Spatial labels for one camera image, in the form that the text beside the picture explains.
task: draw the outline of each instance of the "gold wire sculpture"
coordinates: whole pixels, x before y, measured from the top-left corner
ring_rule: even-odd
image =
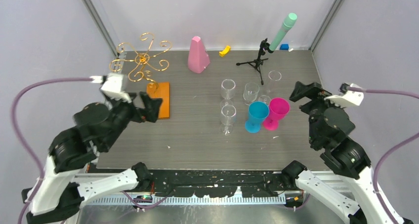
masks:
[[[135,57],[135,59],[115,59],[113,60],[111,63],[109,63],[109,69],[111,69],[111,71],[113,72],[118,72],[120,70],[122,70],[122,64],[121,62],[135,62],[137,65],[136,67],[134,67],[134,69],[132,69],[130,71],[130,73],[128,73],[128,79],[132,82],[139,82],[142,79],[146,79],[148,81],[150,81],[152,84],[154,84],[156,87],[158,86],[158,83],[151,79],[152,73],[150,70],[144,70],[145,66],[149,66],[151,67],[153,70],[155,71],[164,71],[167,68],[169,68],[169,62],[165,59],[162,59],[159,61],[160,64],[160,68],[155,68],[152,65],[150,65],[149,60],[151,57],[157,57],[158,55],[165,53],[167,51],[169,51],[172,47],[172,44],[170,41],[164,40],[160,42],[160,47],[167,47],[167,49],[165,49],[162,52],[159,52],[155,55],[150,56],[149,55],[149,51],[151,49],[151,45],[153,45],[154,42],[154,34],[152,33],[144,33],[140,36],[140,40],[141,41],[146,41],[149,37],[144,37],[145,35],[150,35],[152,36],[151,38],[151,42],[150,45],[148,46],[148,49],[145,53],[140,53],[137,50],[135,50],[134,46],[130,43],[121,43],[117,46],[117,52],[118,53],[122,53],[125,52],[125,45],[128,45],[130,48],[132,48],[132,50],[134,50],[134,52],[137,54],[137,56]]]

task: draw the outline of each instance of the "clear glass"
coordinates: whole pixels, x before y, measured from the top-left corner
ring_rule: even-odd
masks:
[[[243,99],[246,105],[250,105],[257,99],[259,93],[259,86],[254,82],[249,82],[245,85],[245,91],[243,92]]]
[[[265,94],[263,94],[263,95],[261,95],[260,97],[259,97],[259,100],[258,101],[260,101],[260,102],[263,102],[263,103],[265,103],[267,106],[269,106],[269,103],[271,102],[271,97],[269,97],[269,96],[267,96],[267,95],[265,95]]]
[[[233,105],[225,105],[221,109],[220,129],[225,135],[230,135],[233,131],[233,124],[236,122],[236,108]]]
[[[266,92],[271,93],[273,91],[278,90],[279,88],[279,81],[282,78],[282,75],[278,71],[270,71],[268,74],[269,82],[268,86],[266,87]]]
[[[233,102],[229,99],[223,99],[220,102],[220,108],[224,107],[225,105],[233,105]]]
[[[236,93],[236,83],[232,79],[225,79],[221,83],[221,97],[232,99]]]

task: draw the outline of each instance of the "blue cup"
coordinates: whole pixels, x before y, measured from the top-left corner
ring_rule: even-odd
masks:
[[[257,133],[260,124],[268,117],[269,107],[260,101],[253,102],[249,106],[249,119],[245,122],[245,128],[249,133]]]

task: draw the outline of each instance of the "orange wooden board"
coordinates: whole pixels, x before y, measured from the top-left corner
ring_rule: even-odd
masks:
[[[170,83],[160,82],[157,87],[153,83],[147,84],[147,94],[151,98],[162,98],[163,103],[160,106],[159,119],[170,118]]]

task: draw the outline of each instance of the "green cap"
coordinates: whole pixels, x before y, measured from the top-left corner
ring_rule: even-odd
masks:
[[[288,30],[290,30],[295,22],[297,21],[297,15],[295,13],[290,13],[288,14],[288,16],[285,18],[284,22],[282,23],[283,26],[285,28],[287,28]]]

